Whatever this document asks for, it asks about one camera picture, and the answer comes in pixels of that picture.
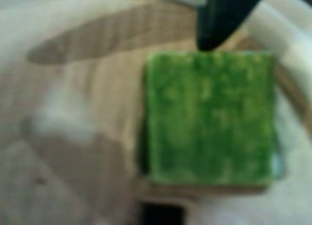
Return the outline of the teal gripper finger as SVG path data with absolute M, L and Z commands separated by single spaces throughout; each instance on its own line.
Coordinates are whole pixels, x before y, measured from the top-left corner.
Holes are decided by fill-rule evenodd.
M 261 0 L 206 0 L 197 8 L 196 46 L 212 51 L 226 41 Z

